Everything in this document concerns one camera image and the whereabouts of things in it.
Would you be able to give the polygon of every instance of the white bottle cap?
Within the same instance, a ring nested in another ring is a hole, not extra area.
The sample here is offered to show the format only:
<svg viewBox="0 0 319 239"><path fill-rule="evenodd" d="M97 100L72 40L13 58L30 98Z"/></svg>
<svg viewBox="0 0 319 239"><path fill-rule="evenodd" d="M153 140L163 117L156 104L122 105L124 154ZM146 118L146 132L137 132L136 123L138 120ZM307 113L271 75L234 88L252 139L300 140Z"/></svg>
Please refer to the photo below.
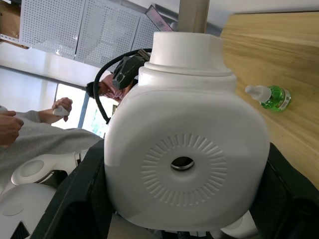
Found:
<svg viewBox="0 0 319 239"><path fill-rule="evenodd" d="M271 89L265 86L247 86L246 93L259 102L266 102L271 97Z"/></svg>

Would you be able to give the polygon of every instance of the gray sleeve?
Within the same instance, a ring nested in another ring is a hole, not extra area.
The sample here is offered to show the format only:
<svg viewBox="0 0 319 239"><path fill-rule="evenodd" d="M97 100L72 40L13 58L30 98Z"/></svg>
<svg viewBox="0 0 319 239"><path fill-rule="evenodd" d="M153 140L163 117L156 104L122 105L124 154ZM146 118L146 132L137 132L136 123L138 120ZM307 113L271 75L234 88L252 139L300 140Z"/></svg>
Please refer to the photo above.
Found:
<svg viewBox="0 0 319 239"><path fill-rule="evenodd" d="M17 112L16 114L35 123L41 123L38 111L28 111L25 113Z"/></svg>

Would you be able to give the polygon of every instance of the white controller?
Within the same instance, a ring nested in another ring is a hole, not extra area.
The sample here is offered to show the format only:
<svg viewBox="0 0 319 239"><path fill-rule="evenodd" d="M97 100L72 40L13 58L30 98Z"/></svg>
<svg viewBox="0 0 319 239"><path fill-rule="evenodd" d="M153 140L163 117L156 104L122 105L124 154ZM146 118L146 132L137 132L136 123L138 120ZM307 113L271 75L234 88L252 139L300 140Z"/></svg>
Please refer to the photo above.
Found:
<svg viewBox="0 0 319 239"><path fill-rule="evenodd" d="M53 111L53 114L55 116L69 116L70 113L64 107L58 106L58 108Z"/></svg>

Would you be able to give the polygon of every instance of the pegboard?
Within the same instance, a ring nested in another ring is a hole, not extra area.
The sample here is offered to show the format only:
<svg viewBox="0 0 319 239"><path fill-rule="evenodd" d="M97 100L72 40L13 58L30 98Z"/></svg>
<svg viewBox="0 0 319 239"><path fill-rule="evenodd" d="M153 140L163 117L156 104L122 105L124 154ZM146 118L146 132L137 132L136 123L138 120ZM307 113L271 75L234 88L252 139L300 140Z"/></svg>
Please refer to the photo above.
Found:
<svg viewBox="0 0 319 239"><path fill-rule="evenodd" d="M152 23L152 21L146 15L141 16L132 50L152 48L153 35L156 31L159 31L159 29Z"/></svg>
<svg viewBox="0 0 319 239"><path fill-rule="evenodd" d="M23 0L22 45L74 59L85 0Z"/></svg>
<svg viewBox="0 0 319 239"><path fill-rule="evenodd" d="M75 60L102 67L130 51L142 15L107 0L86 0Z"/></svg>

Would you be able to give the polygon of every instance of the ceiling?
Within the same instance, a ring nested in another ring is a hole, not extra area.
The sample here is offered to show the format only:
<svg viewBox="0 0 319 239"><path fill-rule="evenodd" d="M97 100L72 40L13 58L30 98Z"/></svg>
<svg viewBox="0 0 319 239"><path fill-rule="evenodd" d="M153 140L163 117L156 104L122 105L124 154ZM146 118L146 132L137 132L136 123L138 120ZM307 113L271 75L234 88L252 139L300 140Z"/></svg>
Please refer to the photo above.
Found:
<svg viewBox="0 0 319 239"><path fill-rule="evenodd" d="M159 4L178 12L179 0L130 0L142 7ZM287 12L319 10L319 0L210 0L208 21L223 27L231 13Z"/></svg>

